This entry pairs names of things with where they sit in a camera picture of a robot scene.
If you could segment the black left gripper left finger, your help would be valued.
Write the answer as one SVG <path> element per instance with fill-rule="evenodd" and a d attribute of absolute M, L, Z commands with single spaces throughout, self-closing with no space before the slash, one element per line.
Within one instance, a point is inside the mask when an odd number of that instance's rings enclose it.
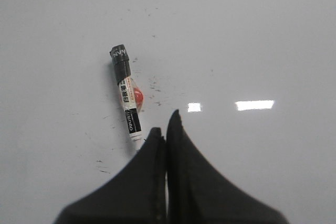
<path fill-rule="evenodd" d="M 158 127 L 106 184 L 66 206 L 55 223 L 166 223 L 166 146 Z"/>

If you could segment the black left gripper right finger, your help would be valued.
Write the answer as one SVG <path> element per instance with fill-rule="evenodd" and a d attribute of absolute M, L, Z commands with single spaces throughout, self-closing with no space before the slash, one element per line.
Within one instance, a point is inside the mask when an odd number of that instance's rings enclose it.
<path fill-rule="evenodd" d="M 231 183 L 193 144 L 175 110 L 166 134 L 170 223 L 288 223 Z"/>

